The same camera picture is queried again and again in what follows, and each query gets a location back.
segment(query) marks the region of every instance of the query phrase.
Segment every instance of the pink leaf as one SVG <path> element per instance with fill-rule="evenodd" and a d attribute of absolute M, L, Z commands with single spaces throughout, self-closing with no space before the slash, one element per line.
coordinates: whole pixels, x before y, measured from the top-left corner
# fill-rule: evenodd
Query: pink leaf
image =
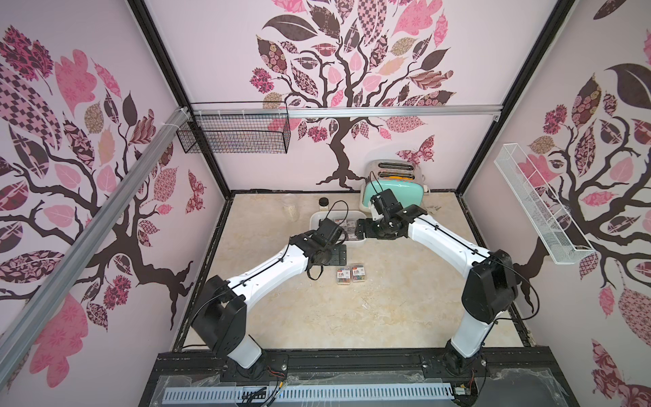
<path fill-rule="evenodd" d="M 61 311 L 41 331 L 34 344 L 39 345 L 29 365 L 34 374 L 48 368 L 49 387 L 57 387 L 68 376 L 67 357 L 83 347 L 81 338 L 88 336 L 88 319 L 81 304 L 70 294 L 66 296 Z"/>
<path fill-rule="evenodd" d="M 72 58 L 74 63 L 66 57 L 61 57 L 61 64 L 54 64 L 54 73 L 57 77 L 61 96 L 68 104 L 74 117 L 77 104 L 95 100 L 92 91 L 97 86 L 97 78 L 95 78 L 95 75 L 86 72 L 88 69 L 86 54 L 75 49 L 72 52 Z"/>
<path fill-rule="evenodd" d="M 436 29 L 434 30 L 434 44 L 438 47 L 441 45 L 447 34 L 447 19 L 445 14 L 441 14 L 436 21 Z"/>
<path fill-rule="evenodd" d="M 100 173 L 97 176 L 97 188 L 102 191 L 111 193 L 115 190 L 117 186 L 117 181 L 115 179 L 115 173 L 110 165 L 102 168 Z"/>
<path fill-rule="evenodd" d="M 609 191 L 593 192 L 585 198 L 581 198 L 586 205 L 599 206 L 607 204 L 616 194 Z"/>
<path fill-rule="evenodd" d="M 633 158 L 626 157 L 611 168 L 610 177 L 614 181 L 626 182 L 633 176 Z"/>
<path fill-rule="evenodd" d="M 391 140 L 391 133 L 387 129 L 385 129 L 384 127 L 380 128 L 380 135 L 382 137 L 384 137 L 385 139 Z"/>
<path fill-rule="evenodd" d="M 75 220 L 75 210 L 68 205 L 54 205 L 45 208 L 43 214 L 58 227 L 68 227 Z"/>
<path fill-rule="evenodd" d="M 615 295 L 610 286 L 603 288 L 599 292 L 599 305 L 601 305 L 603 313 L 606 314 L 606 316 L 613 313 L 613 308 L 615 307 Z"/>
<path fill-rule="evenodd" d="M 341 80 L 341 74 L 334 66 L 330 66 L 330 69 L 327 72 L 327 80 L 332 84 L 336 84 Z"/>
<path fill-rule="evenodd" d="M 61 184 L 68 189 L 75 189 L 81 182 L 81 175 L 67 165 L 55 164 L 54 170 L 57 172 L 57 177 Z"/>

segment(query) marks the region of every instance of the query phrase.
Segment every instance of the aluminum rail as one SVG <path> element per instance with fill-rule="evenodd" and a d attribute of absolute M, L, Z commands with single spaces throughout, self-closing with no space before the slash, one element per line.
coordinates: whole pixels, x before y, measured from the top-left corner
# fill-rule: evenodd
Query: aluminum rail
<path fill-rule="evenodd" d="M 168 125 L 160 128 L 124 180 L 118 184 L 88 227 L 7 328 L 0 339 L 0 389 L 7 384 L 18 363 L 58 310 L 121 213 L 131 203 L 147 174 L 176 136 L 176 129 L 188 120 L 188 116 L 185 107 L 172 113 L 167 120 Z"/>
<path fill-rule="evenodd" d="M 315 107 L 301 109 L 199 109 L 193 103 L 196 116 L 201 115 L 284 115 L 291 119 L 305 117 L 388 117 L 388 116 L 437 116 L 437 115 L 499 115 L 502 105 L 457 106 L 392 106 L 392 107 Z"/>

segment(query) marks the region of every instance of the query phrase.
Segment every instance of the small box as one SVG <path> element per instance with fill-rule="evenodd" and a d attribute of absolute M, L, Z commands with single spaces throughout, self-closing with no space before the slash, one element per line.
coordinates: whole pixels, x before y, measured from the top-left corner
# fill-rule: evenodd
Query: small box
<path fill-rule="evenodd" d="M 337 270 L 337 284 L 350 284 L 350 268 L 343 267 Z"/>

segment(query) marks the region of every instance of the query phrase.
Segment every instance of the black wire basket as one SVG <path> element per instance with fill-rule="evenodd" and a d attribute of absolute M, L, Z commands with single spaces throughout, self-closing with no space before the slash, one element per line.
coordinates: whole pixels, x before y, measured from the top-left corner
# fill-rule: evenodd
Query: black wire basket
<path fill-rule="evenodd" d="M 213 102 L 215 104 L 244 104 L 262 102 Z M 210 114 L 195 111 L 196 124 L 184 123 L 177 131 L 183 150 L 201 152 L 198 138 L 205 137 L 213 153 L 217 152 L 257 152 L 287 154 L 290 140 L 289 116 L 284 102 L 275 102 L 278 108 L 269 113 L 263 109 L 233 109 L 223 113 L 214 110 Z"/>

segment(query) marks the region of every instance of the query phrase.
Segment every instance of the clear plastic cup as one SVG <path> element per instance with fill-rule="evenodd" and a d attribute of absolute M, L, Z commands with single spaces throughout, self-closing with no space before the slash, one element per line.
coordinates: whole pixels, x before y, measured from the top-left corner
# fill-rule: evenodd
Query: clear plastic cup
<path fill-rule="evenodd" d="M 283 203 L 283 212 L 287 219 L 296 222 L 300 217 L 298 212 L 298 198 L 293 193 L 287 193 L 281 198 Z"/>

